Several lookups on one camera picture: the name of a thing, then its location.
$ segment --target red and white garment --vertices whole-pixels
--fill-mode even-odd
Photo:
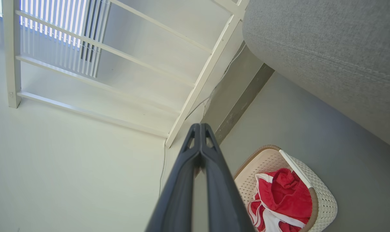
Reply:
[[[311,216],[310,192],[296,173],[279,169],[259,173],[255,200],[248,203],[248,214],[262,232],[298,232]]]

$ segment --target white beam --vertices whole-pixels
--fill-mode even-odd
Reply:
[[[45,104],[48,104],[48,105],[51,105],[51,106],[54,106],[54,107],[57,107],[57,108],[60,108],[60,109],[63,109],[63,110],[67,110],[67,111],[70,111],[70,112],[74,112],[74,113],[78,113],[78,114],[81,114],[81,115],[85,115],[85,116],[88,116],[88,117],[91,117],[91,118],[94,118],[94,119],[99,119],[99,120],[102,120],[102,121],[105,121],[105,122],[113,123],[113,124],[116,124],[116,125],[121,125],[121,126],[124,126],[124,127],[127,127],[127,128],[131,128],[131,129],[134,129],[134,130],[137,130],[137,131],[146,132],[146,133],[149,133],[149,134],[152,134],[152,135],[158,135],[158,136],[163,137],[163,138],[167,138],[168,137],[168,135],[166,133],[162,132],[162,131],[158,131],[158,130],[155,130],[155,129],[152,129],[152,128],[148,128],[148,127],[143,126],[143,125],[138,125],[138,124],[127,122],[127,121],[114,119],[112,117],[108,117],[108,116],[102,115],[100,113],[92,112],[92,111],[85,110],[85,109],[82,109],[82,108],[79,108],[79,107],[74,107],[74,106],[71,106],[71,105],[68,105],[68,104],[64,104],[64,103],[61,103],[61,102],[58,102],[58,101],[51,100],[51,99],[46,98],[46,97],[40,97],[38,95],[31,94],[31,93],[28,93],[28,92],[19,92],[18,95],[20,97],[24,97],[24,98],[27,98],[27,99],[30,99],[30,100],[41,102],[41,103],[45,103]]]
[[[3,2],[7,97],[9,107],[15,109],[17,109],[21,101],[21,98],[16,93],[22,88],[20,61],[15,60],[15,56],[20,54],[20,17],[14,14],[16,9],[20,9],[20,0]]]
[[[184,84],[186,84],[186,85],[188,85],[188,86],[190,86],[190,87],[194,87],[194,83],[190,82],[190,81],[189,81],[188,79],[186,79],[186,78],[178,77],[178,76],[176,76],[176,75],[174,75],[174,74],[172,74],[172,73],[170,73],[170,72],[167,72],[167,71],[165,71],[165,70],[163,70],[163,69],[154,67],[154,66],[152,66],[152,65],[150,65],[150,64],[147,64],[147,63],[145,63],[145,62],[143,62],[143,61],[140,61],[140,60],[137,59],[136,57],[133,57],[133,56],[131,56],[131,55],[127,54],[127,53],[124,53],[124,52],[122,52],[122,51],[119,51],[119,50],[117,50],[117,49],[114,49],[114,48],[111,47],[111,46],[108,46],[108,45],[103,44],[103,43],[101,43],[101,42],[95,41],[95,40],[93,40],[93,39],[91,39],[91,38],[89,38],[89,37],[86,37],[86,36],[84,36],[84,35],[77,35],[77,34],[71,32],[71,31],[68,31],[68,30],[65,30],[65,29],[59,27],[59,26],[56,25],[56,24],[51,24],[50,22],[45,21],[44,19],[40,19],[40,18],[37,17],[37,16],[31,15],[31,14],[27,14],[27,13],[25,13],[25,12],[22,12],[21,10],[16,10],[16,14],[17,14],[17,15],[20,15],[20,16],[23,16],[24,18],[31,19],[31,20],[33,20],[33,21],[35,21],[35,22],[42,23],[42,24],[44,24],[44,25],[46,25],[46,26],[48,26],[48,27],[50,27],[50,28],[56,29],[56,30],[58,30],[58,31],[61,31],[62,33],[66,33],[67,35],[71,35],[71,36],[73,36],[73,37],[75,37],[75,38],[79,38],[81,41],[85,41],[86,43],[89,43],[89,44],[95,45],[95,46],[97,46],[97,47],[100,47],[101,49],[104,49],[104,50],[106,50],[106,51],[108,51],[108,52],[110,52],[110,53],[113,53],[113,54],[118,55],[118,56],[120,56],[120,57],[123,57],[123,58],[125,58],[125,59],[127,59],[127,60],[130,60],[130,61],[132,61],[132,62],[135,62],[135,63],[137,63],[137,64],[139,64],[139,65],[142,65],[142,66],[144,66],[144,67],[146,67],[146,68],[148,68],[148,69],[152,69],[152,70],[155,71],[155,72],[158,72],[158,73],[160,73],[160,74],[162,74],[162,75],[165,75],[165,76],[167,76],[167,77],[173,78],[174,80],[179,81],[179,82],[182,82],[182,83],[184,83]]]
[[[199,47],[200,49],[202,49],[202,50],[204,50],[204,51],[207,51],[209,54],[212,53],[212,50],[211,50],[211,49],[205,47],[205,46],[202,45],[202,44],[199,44],[198,42],[196,42],[196,41],[194,41],[194,40],[191,40],[190,38],[186,37],[185,35],[183,35],[183,34],[177,32],[177,31],[173,30],[172,28],[170,28],[170,27],[168,27],[168,26],[166,26],[166,25],[164,25],[164,24],[162,24],[162,23],[160,23],[160,22],[158,22],[157,20],[155,20],[155,19],[153,19],[153,18],[147,16],[146,14],[143,14],[143,13],[141,13],[141,12],[139,12],[139,11],[133,9],[132,7],[130,7],[130,6],[126,5],[126,4],[124,4],[124,3],[121,3],[121,2],[118,1],[118,0],[109,0],[109,1],[112,2],[112,3],[115,4],[115,5],[118,5],[118,6],[122,7],[123,9],[125,9],[125,10],[127,10],[127,11],[129,11],[129,12],[131,12],[131,13],[134,13],[135,15],[137,15],[137,16],[143,18],[143,19],[148,20],[149,22],[151,22],[151,23],[153,23],[153,24],[159,26],[160,28],[166,30],[167,32],[169,32],[169,33],[171,33],[171,34],[173,34],[173,35],[176,35],[176,36],[179,37],[179,38],[184,39],[185,41],[189,42],[190,44],[193,44],[193,45]]]
[[[188,115],[189,111],[191,110],[193,104],[195,103],[196,98],[198,97],[199,93],[202,90],[202,87],[204,87],[205,82],[207,81],[208,77],[210,76],[212,69],[214,68],[215,64],[217,63],[220,55],[222,54],[223,49],[225,48],[226,44],[228,43],[231,35],[235,31],[236,26],[238,25],[240,21],[240,18],[237,18],[235,15],[232,15],[223,31],[221,32],[221,35],[218,38],[217,43],[214,46],[213,52],[211,56],[208,58],[207,62],[204,65],[204,68],[202,69],[201,73],[198,76],[198,79],[195,83],[195,88],[191,91],[188,98],[185,101],[185,104],[183,105],[183,108],[181,110],[181,114],[176,119],[169,137],[166,141],[166,147],[170,147],[172,145],[173,140],[176,137],[176,134],[178,133],[179,129],[181,128],[183,122],[185,121],[186,116]]]
[[[234,14],[235,17],[240,18],[241,20],[244,19],[245,8],[243,8],[244,4],[242,2],[244,2],[245,0],[242,0],[238,3],[241,4],[241,6],[239,6],[237,3],[234,3],[232,0],[213,0],[213,1],[218,6]]]
[[[103,89],[103,90],[111,92],[113,94],[120,95],[123,99],[125,99],[125,100],[127,100],[127,101],[129,101],[131,103],[134,103],[134,104],[150,105],[150,106],[156,107],[158,109],[161,109],[161,110],[173,113],[174,115],[178,115],[180,113],[179,111],[177,111],[177,110],[175,110],[175,109],[173,109],[171,107],[165,106],[163,104],[159,104],[159,103],[157,103],[155,101],[150,101],[150,100],[147,100],[147,99],[144,99],[144,98],[132,96],[130,94],[127,94],[127,93],[125,93],[123,91],[118,90],[117,88],[111,87],[109,85],[105,85],[105,84],[103,84],[101,82],[94,81],[94,80],[86,78],[86,77],[84,77],[82,75],[78,75],[76,73],[69,72],[69,71],[67,71],[65,69],[61,69],[61,68],[55,67],[53,65],[50,65],[48,63],[44,63],[42,61],[30,58],[30,57],[16,56],[16,59],[18,59],[20,61],[23,61],[25,63],[29,63],[31,65],[35,65],[37,67],[46,69],[46,70],[50,70],[50,71],[57,72],[59,74],[63,74],[63,75],[68,76],[70,78],[73,78],[73,79],[76,79],[78,81],[81,81],[81,82],[83,82],[85,84],[88,84],[88,85],[91,85],[93,87],[97,87],[97,88]]]

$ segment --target beige plastic basket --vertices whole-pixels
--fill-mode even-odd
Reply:
[[[235,184],[245,206],[254,200],[257,181],[255,174],[273,172],[280,168],[295,171],[310,191],[313,200],[313,211],[309,222],[301,232],[323,231],[337,215],[337,202],[323,181],[303,162],[289,156],[281,148],[267,145],[258,149],[238,169]]]

